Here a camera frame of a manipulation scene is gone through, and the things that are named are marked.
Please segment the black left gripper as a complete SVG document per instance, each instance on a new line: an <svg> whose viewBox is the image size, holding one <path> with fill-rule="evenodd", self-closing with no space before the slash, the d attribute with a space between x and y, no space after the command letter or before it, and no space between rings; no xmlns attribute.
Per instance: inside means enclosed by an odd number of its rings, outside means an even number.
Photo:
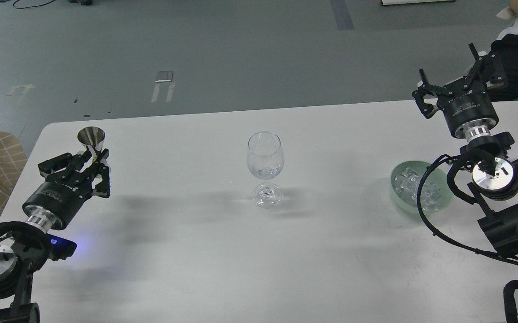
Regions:
<svg viewBox="0 0 518 323"><path fill-rule="evenodd" d="M86 153L64 153L38 164L45 182L23 203L26 223L40 231L64 230L86 201L110 197L109 150L103 150L80 172Z"/></svg>

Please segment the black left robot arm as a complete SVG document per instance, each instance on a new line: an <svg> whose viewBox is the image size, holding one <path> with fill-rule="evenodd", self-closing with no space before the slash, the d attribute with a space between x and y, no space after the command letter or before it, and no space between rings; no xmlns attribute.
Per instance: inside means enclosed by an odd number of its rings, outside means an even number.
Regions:
<svg viewBox="0 0 518 323"><path fill-rule="evenodd" d="M0 223L0 299L13 297L0 309L0 323L38 323L31 302L33 276L48 261L71 257L77 244L50 234L63 230L93 196L109 198L109 150L91 148L65 153L38 164L44 182L22 208L27 219Z"/></svg>

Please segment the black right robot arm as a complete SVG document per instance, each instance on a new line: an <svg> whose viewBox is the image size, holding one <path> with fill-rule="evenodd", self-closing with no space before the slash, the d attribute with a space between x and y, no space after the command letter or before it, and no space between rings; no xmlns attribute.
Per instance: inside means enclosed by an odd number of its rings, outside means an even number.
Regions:
<svg viewBox="0 0 518 323"><path fill-rule="evenodd" d="M467 144L456 156L441 155L419 180L416 207L421 220L433 236L456 247L518 266L518 158L510 161L508 151L514 144L511 133L492 135L499 117L487 95L489 86L503 87L507 78L497 54L480 54L469 44L474 63L465 76L443 86L431 84L423 70L421 83L412 93L421 114L429 119L441 112L456 139ZM421 204L427 178L441 164L450 165L447 186L460 200L479 205L483 218L478 225L491 243L493 251L483 251L462 244L434 227Z"/></svg>

